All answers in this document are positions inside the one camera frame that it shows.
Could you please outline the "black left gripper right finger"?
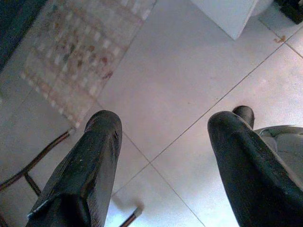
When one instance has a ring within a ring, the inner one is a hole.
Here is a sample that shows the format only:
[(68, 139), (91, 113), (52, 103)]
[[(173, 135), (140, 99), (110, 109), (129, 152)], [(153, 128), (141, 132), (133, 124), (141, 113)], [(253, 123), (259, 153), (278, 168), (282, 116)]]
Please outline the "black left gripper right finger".
[(208, 133), (239, 226), (302, 226), (302, 126), (254, 130), (222, 111), (208, 120)]

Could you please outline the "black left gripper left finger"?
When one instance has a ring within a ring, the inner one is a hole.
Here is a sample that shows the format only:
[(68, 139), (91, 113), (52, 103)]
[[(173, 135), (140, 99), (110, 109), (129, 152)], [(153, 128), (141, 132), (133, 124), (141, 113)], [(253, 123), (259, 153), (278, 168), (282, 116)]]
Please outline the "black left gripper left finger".
[(76, 145), (55, 168), (28, 214), (28, 227), (102, 227), (122, 145), (122, 123), (96, 112)]

